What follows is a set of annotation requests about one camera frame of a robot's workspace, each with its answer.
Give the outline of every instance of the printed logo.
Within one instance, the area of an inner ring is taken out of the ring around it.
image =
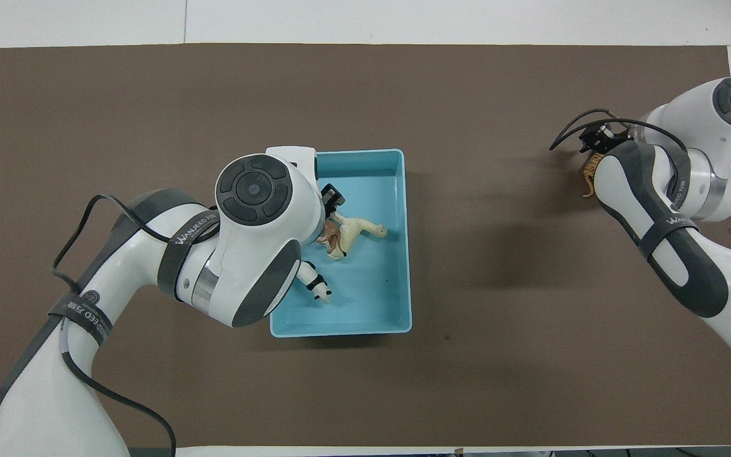
[[[84,294],[81,295],[81,298],[90,305],[94,305],[98,303],[98,301],[101,301],[101,295],[96,290],[87,290],[87,292],[84,292]]]
[[[192,225],[188,230],[181,232],[176,236],[176,241],[174,241],[174,243],[178,245],[185,244],[189,238],[193,237],[195,234],[200,234],[200,229],[205,226],[206,223],[216,220],[217,217],[218,215],[216,213],[211,213],[200,220],[195,221],[194,225]]]
[[[687,180],[682,180],[679,183],[678,192],[676,192],[676,196],[673,198],[673,204],[678,206],[679,200],[682,199],[682,195],[684,195],[684,190],[686,188],[687,188]]]
[[[82,304],[78,304],[74,301],[70,301],[70,303],[67,303],[67,309],[71,310],[72,312],[78,313],[84,319],[89,321],[89,324],[87,324],[86,322],[76,321],[76,324],[81,325],[81,327],[83,327],[87,332],[92,333],[92,330],[94,330],[95,332],[98,332],[98,334],[101,336],[101,339],[105,339],[109,334],[109,331],[102,323],[101,319],[101,316],[105,318],[105,315],[101,312],[101,310],[98,310],[98,307],[92,307],[90,306],[90,304],[87,304],[85,302]]]

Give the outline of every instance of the black strap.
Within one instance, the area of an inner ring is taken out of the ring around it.
[[[197,216],[191,217],[171,237],[170,242],[168,242],[165,248],[165,253],[162,254],[162,262],[160,262],[159,270],[157,270],[157,287],[162,292],[182,301],[176,295],[176,282],[180,278],[180,271],[182,270],[183,264],[185,264],[185,259],[188,258],[188,253],[191,252],[191,247],[194,245],[195,240],[205,231],[216,225],[218,220],[220,220],[218,218],[218,211],[203,211],[197,214]]]
[[[306,288],[308,290],[312,290],[312,289],[314,289],[314,286],[317,286],[320,283],[327,284],[327,286],[329,285],[329,283],[327,283],[326,280],[323,279],[323,276],[320,273],[317,273],[317,276],[314,278],[314,281],[312,281],[311,283],[308,283],[306,285]]]
[[[47,314],[70,319],[92,335],[98,345],[102,345],[111,332],[112,323],[109,317],[95,306],[98,293],[89,291],[84,293],[84,297],[72,292],[64,293]]]
[[[663,217],[656,220],[650,228],[645,232],[645,236],[642,237],[639,242],[639,252],[642,253],[642,257],[648,260],[655,251],[656,246],[664,240],[668,234],[674,230],[685,229],[687,227],[695,228],[699,227],[686,216],[682,216],[679,213],[668,213]]]
[[[673,203],[674,209],[678,209],[684,204],[687,191],[690,190],[690,156],[676,143],[663,145],[662,149],[670,159],[674,171],[673,179],[670,179],[668,185],[667,197]]]

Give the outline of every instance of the plastic animal figure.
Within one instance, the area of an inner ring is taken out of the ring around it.
[[[588,194],[583,195],[583,197],[587,198],[594,195],[594,173],[597,173],[597,165],[603,157],[605,157],[603,154],[595,152],[586,161],[586,165],[583,167],[583,177],[586,179],[586,184],[588,185]]]
[[[317,237],[316,242],[325,246],[326,253],[334,260],[340,260],[346,253],[340,249],[340,227],[330,220],[323,223],[323,233]]]
[[[317,272],[315,266],[311,262],[301,261],[301,266],[298,267],[298,280],[304,283],[307,290],[311,290],[314,293],[315,300],[320,300],[323,303],[329,303],[329,285],[323,276]]]
[[[351,251],[354,240],[357,240],[363,230],[375,237],[384,238],[388,236],[388,229],[385,228],[385,225],[376,225],[376,223],[362,219],[362,217],[343,217],[342,214],[335,211],[331,213],[330,218],[340,224],[339,248],[343,252],[343,256]]]

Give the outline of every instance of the table surface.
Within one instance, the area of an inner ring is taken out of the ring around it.
[[[606,2],[582,8],[541,3],[537,11],[526,2],[459,3],[458,8],[445,2],[344,4],[106,2],[78,8],[38,2],[27,8],[0,3],[0,47],[192,41],[731,44],[731,3],[642,1],[630,3],[627,11],[609,11]],[[731,46],[728,58],[731,69]]]

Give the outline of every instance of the toy animal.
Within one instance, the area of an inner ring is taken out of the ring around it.
[[[298,280],[304,283],[304,286],[308,290],[314,293],[315,300],[320,300],[323,303],[329,303],[329,285],[323,276],[317,272],[315,266],[311,262],[301,261],[301,266],[298,267],[297,273]]]
[[[330,218],[340,224],[339,249],[343,253],[343,257],[351,251],[354,240],[357,240],[360,232],[364,230],[375,237],[384,238],[388,236],[388,229],[385,228],[385,225],[376,225],[376,223],[362,217],[343,217],[342,214],[335,211],[331,213]]]
[[[340,260],[346,253],[340,249],[340,227],[330,220],[323,223],[323,233],[317,237],[316,242],[325,246],[326,253],[334,260]]]

